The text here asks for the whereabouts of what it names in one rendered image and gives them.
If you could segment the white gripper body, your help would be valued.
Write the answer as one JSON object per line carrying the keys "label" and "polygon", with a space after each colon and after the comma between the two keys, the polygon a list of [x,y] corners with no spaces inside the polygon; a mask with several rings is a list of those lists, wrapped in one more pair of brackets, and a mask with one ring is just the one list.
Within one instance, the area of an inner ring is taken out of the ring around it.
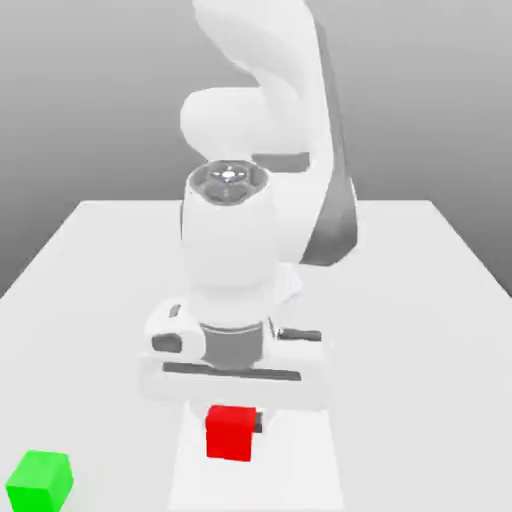
{"label": "white gripper body", "polygon": [[161,401],[275,408],[327,406],[328,365],[319,342],[276,341],[247,370],[219,370],[204,362],[143,353],[139,359],[142,393]]}

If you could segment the small red cube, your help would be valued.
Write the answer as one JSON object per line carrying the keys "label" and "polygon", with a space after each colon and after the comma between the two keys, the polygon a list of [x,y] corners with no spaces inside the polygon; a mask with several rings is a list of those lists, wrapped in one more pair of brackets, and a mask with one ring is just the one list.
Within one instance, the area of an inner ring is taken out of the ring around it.
{"label": "small red cube", "polygon": [[254,407],[211,406],[205,419],[206,455],[250,462],[256,417]]}

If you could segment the small green cube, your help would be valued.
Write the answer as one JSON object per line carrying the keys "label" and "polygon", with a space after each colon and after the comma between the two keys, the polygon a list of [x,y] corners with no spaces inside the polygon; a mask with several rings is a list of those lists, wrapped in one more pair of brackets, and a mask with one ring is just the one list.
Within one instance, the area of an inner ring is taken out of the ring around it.
{"label": "small green cube", "polygon": [[28,450],[5,488],[13,512],[60,512],[73,485],[67,454]]}

